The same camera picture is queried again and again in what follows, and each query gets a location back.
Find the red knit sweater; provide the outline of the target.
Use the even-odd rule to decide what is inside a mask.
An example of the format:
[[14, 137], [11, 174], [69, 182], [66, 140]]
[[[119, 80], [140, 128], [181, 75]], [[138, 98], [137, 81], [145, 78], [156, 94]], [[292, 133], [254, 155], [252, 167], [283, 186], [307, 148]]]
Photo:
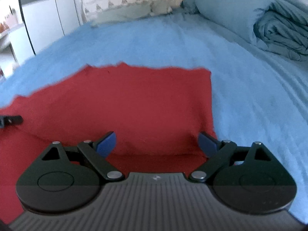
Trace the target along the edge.
[[207, 69], [86, 66], [62, 82], [1, 108], [23, 123], [1, 129], [1, 220], [22, 212], [18, 177], [53, 141], [75, 146], [116, 134], [107, 160], [129, 172], [191, 173], [206, 157], [197, 143], [214, 135]]

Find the blue bed sheet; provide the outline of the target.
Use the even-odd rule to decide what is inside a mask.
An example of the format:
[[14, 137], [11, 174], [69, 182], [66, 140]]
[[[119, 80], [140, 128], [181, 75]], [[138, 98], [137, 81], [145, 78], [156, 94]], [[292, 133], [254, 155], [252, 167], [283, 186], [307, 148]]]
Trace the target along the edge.
[[298, 192], [291, 212], [307, 222], [307, 62], [262, 51], [201, 15], [84, 24], [3, 82], [1, 106], [86, 64], [118, 62], [210, 70], [217, 136], [243, 146], [263, 142], [295, 179]]

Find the white shelf unit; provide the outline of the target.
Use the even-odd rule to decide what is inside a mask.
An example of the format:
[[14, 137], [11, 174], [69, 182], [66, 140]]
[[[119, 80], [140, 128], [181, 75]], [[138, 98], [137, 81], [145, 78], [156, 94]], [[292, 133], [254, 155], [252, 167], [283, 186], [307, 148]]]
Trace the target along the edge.
[[18, 19], [16, 10], [9, 7], [1, 21], [1, 82], [34, 56], [34, 50], [25, 24]]

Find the white grey wardrobe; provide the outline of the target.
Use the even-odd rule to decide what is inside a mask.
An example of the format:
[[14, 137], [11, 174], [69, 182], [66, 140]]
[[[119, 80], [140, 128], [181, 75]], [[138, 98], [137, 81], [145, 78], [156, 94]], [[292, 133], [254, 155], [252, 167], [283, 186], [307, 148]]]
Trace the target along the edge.
[[35, 54], [80, 26], [75, 0], [19, 0]]

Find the folded teal blue duvet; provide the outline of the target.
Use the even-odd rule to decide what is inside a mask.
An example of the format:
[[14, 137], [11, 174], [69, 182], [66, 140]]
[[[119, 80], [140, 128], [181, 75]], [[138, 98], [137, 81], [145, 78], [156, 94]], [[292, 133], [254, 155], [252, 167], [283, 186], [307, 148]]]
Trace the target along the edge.
[[181, 7], [259, 49], [307, 61], [307, 13], [286, 0], [183, 0]]

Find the grey-green pillow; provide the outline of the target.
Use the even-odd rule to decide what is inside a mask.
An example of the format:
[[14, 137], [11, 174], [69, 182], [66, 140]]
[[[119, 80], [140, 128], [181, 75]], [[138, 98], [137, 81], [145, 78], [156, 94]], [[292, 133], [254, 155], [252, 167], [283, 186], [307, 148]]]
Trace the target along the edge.
[[180, 7], [182, 0], [148, 0], [121, 5], [98, 12], [91, 26], [108, 23], [125, 23], [148, 17], [171, 14]]

